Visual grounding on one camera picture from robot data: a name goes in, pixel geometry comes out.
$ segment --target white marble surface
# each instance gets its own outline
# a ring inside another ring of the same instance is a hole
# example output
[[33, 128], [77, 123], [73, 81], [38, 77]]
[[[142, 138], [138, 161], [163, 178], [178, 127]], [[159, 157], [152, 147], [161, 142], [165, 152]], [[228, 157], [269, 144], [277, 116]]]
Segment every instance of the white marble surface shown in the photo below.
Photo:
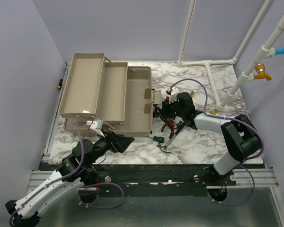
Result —
[[[154, 89], [171, 86], [173, 83], [184, 78], [193, 78], [205, 85], [208, 92], [207, 109], [215, 108], [213, 92], [202, 66], [178, 68], [175, 63], [167, 62], [130, 62], [130, 66], [150, 66], [152, 68], [152, 86]], [[220, 97], [225, 94], [235, 83], [236, 76], [231, 65], [212, 66], [212, 75]], [[195, 91], [193, 98], [196, 109], [202, 110], [205, 101], [203, 89], [192, 81], [179, 83], [180, 91]], [[247, 114], [241, 91], [238, 90], [239, 98], [230, 103], [231, 113], [224, 113], [227, 116]], [[78, 136], [63, 129], [64, 119], [58, 116], [55, 133], [51, 139], [49, 164], [59, 164], [61, 160], [71, 153], [73, 147], [79, 141]], [[163, 133], [160, 129], [163, 122], [156, 118], [153, 124], [153, 135], [164, 136], [168, 139], [169, 129]], [[169, 146], [170, 154], [163, 153], [157, 142], [149, 138], [135, 138], [123, 154], [107, 152], [107, 158], [103, 164], [212, 164], [217, 161], [226, 151], [223, 136], [214, 132], [204, 130], [193, 130], [185, 128]], [[249, 160], [246, 163], [263, 163], [261, 157]]]

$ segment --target green screwdriver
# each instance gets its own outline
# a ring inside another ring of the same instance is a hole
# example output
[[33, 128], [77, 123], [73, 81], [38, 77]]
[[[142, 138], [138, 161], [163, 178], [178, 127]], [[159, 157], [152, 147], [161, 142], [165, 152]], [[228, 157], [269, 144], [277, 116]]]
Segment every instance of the green screwdriver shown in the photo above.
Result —
[[153, 141], [156, 141], [158, 143], [164, 143], [165, 142], [165, 138], [162, 137], [162, 136], [154, 136], [154, 137], [148, 136], [148, 138], [151, 138]]

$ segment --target open toolbox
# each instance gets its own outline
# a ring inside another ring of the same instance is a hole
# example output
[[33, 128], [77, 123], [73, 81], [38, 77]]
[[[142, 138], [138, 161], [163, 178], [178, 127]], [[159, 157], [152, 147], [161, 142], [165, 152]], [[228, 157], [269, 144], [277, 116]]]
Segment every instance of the open toolbox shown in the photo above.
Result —
[[[77, 120], [97, 117], [117, 134], [148, 136], [153, 104], [161, 103], [161, 91], [151, 89], [151, 68], [106, 60], [104, 53], [74, 53], [58, 111], [64, 129], [77, 134]], [[95, 136], [85, 124], [79, 129]]]

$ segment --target gray wall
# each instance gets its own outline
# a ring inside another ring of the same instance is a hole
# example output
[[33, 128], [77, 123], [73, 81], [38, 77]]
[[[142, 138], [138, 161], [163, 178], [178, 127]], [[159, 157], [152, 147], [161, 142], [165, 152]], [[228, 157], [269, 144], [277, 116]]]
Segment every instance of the gray wall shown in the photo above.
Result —
[[0, 227], [41, 160], [65, 65], [31, 0], [0, 1]]
[[[237, 76], [275, 29], [284, 14], [284, 0], [275, 0], [235, 65]], [[284, 47], [284, 32], [273, 45]], [[284, 200], [284, 55], [263, 60], [272, 80], [258, 80], [241, 87], [250, 117], [265, 141], [265, 162], [273, 166]]]
[[[33, 0], [65, 61], [177, 61], [190, 0]], [[198, 0], [185, 61], [232, 58], [264, 0]]]

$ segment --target orange faucet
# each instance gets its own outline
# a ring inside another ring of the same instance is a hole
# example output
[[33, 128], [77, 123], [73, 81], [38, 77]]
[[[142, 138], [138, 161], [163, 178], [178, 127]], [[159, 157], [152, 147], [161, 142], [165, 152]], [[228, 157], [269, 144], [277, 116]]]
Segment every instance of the orange faucet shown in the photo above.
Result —
[[254, 79], [266, 79], [266, 80], [271, 80], [271, 77], [265, 73], [265, 65], [262, 63], [259, 63], [255, 67], [256, 72], [258, 73], [257, 75], [254, 75]]

